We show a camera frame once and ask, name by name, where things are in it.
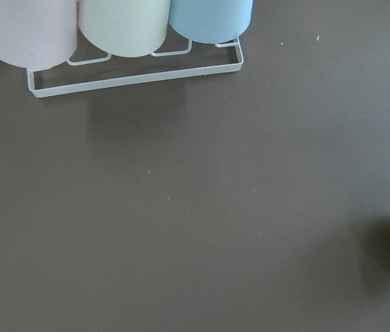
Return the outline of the blue plastic cup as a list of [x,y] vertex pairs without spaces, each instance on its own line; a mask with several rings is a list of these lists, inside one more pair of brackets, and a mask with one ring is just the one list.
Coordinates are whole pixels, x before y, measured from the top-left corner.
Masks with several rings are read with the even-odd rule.
[[252,0],[174,0],[169,24],[181,36],[203,44],[228,42],[251,22]]

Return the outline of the cream plastic cup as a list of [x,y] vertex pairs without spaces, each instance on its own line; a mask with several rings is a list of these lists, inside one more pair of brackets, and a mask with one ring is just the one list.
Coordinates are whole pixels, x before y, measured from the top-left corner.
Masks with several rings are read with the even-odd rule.
[[169,1],[80,1],[78,26],[104,52],[142,57],[164,43],[169,8]]

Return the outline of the pink plastic cup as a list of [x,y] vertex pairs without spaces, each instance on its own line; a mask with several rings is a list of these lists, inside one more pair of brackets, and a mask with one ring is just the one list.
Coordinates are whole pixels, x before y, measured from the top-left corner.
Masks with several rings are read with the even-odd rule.
[[0,60],[52,68],[77,48],[76,1],[0,1]]

